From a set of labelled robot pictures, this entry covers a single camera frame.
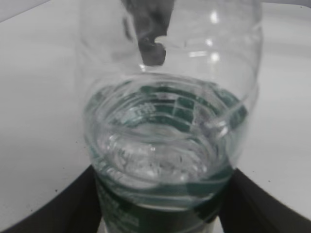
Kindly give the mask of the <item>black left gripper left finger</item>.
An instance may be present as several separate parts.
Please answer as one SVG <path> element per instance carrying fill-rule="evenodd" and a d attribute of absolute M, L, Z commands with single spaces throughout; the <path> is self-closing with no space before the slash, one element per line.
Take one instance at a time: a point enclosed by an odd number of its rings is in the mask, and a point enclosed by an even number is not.
<path fill-rule="evenodd" d="M 3 233 L 96 233 L 102 214 L 89 166 L 53 200 Z"/>

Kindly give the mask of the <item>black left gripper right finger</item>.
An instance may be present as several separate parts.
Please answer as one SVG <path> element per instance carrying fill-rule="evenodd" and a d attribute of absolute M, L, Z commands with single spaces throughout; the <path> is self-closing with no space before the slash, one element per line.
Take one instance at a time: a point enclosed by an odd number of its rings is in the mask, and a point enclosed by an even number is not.
<path fill-rule="evenodd" d="M 285 206 L 236 169 L 220 213 L 225 233 L 309 233 L 311 221 Z"/>

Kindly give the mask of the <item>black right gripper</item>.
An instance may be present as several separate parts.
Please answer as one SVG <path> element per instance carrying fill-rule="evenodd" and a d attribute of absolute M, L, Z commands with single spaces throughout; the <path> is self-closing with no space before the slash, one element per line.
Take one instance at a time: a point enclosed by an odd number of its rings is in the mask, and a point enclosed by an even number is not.
<path fill-rule="evenodd" d="M 166 50 L 156 39 L 166 36 L 173 12 L 173 0 L 123 0 L 126 11 L 133 17 L 138 48 L 143 64 L 161 66 Z"/>

